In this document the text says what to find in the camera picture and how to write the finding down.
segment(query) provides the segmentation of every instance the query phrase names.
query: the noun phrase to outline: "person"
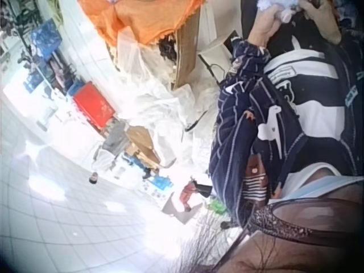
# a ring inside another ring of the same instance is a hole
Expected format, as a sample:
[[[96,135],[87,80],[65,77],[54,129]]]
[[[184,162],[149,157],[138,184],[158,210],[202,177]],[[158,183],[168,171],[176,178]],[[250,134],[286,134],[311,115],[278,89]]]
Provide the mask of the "person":
[[[242,1],[209,165],[243,232],[216,263],[192,250],[179,272],[363,271],[362,35],[339,29],[328,0],[299,0],[282,26],[280,6],[256,4]],[[246,178],[252,156],[262,180]]]
[[[116,121],[102,145],[98,147],[93,156],[92,168],[94,172],[89,178],[91,184],[96,184],[100,172],[107,173],[116,166],[119,155],[130,145],[125,133],[125,122]]]
[[[191,178],[190,182],[183,188],[180,194],[180,201],[183,204],[184,211],[190,212],[192,210],[188,201],[194,193],[199,193],[203,197],[208,198],[211,192],[212,186],[198,184],[195,179]]]

